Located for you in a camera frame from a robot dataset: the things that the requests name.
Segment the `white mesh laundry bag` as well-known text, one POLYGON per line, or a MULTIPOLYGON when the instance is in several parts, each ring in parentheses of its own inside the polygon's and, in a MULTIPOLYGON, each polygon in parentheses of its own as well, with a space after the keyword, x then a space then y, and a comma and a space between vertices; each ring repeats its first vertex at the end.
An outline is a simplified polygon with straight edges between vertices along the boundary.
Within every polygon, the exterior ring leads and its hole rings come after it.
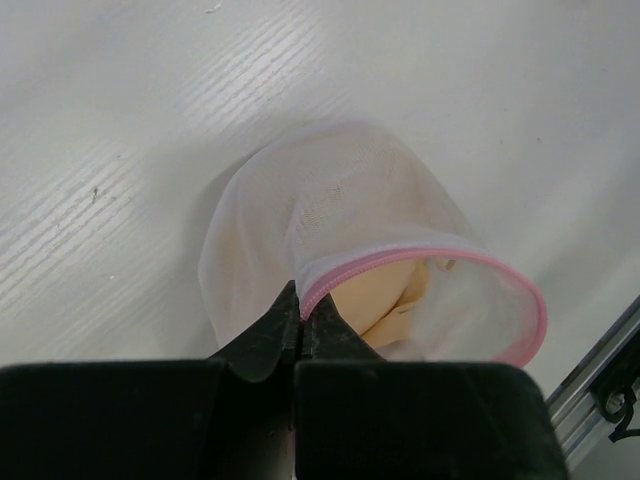
POLYGON ((341 283, 380 265, 431 265, 410 338, 374 349, 397 361, 526 365, 547 328, 539 289, 482 246, 425 163, 386 130, 365 123, 309 127, 257 152, 224 188, 198 266, 220 346, 271 306, 287 283, 299 317, 341 283))

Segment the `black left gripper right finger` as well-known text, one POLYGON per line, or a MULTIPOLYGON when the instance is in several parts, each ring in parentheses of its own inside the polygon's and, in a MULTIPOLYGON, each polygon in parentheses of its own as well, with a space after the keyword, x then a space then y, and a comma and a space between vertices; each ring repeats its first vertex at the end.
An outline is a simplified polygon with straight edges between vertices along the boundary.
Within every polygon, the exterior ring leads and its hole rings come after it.
POLYGON ((565 479, 543 395, 495 362, 390 362, 330 298, 294 373, 300 479, 565 479))

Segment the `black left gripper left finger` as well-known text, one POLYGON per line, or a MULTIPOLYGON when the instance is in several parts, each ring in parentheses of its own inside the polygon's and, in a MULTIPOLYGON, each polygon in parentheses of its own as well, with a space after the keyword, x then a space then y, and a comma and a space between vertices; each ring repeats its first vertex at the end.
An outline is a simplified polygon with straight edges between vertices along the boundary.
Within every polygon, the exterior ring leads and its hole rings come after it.
POLYGON ((298 299, 216 354, 1 371, 5 479, 290 479, 298 299))

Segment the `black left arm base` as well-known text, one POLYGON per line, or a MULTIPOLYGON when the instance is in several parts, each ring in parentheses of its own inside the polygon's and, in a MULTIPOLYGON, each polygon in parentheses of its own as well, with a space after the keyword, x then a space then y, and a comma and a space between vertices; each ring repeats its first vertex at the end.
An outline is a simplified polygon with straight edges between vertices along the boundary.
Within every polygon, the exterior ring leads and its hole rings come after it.
POLYGON ((639 428, 631 427, 636 404, 639 401, 639 378, 619 384, 615 388, 608 386, 599 395, 600 410, 603 418, 615 425, 608 436, 612 443, 639 436, 639 428))

